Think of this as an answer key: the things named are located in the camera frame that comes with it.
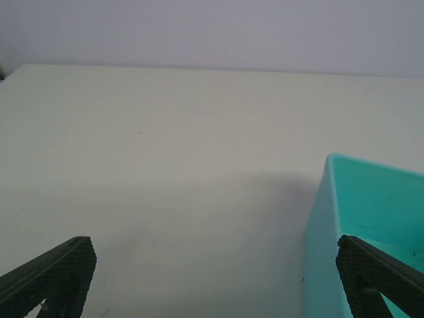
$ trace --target white table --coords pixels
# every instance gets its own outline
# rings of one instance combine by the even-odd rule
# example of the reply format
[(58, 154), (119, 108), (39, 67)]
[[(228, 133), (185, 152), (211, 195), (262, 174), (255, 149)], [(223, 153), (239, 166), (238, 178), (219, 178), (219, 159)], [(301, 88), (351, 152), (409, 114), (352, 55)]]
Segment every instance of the white table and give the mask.
[(0, 274), (88, 235), (83, 317), (301, 317), (326, 155), (424, 170), (423, 104), (424, 79), (24, 66), (0, 85)]

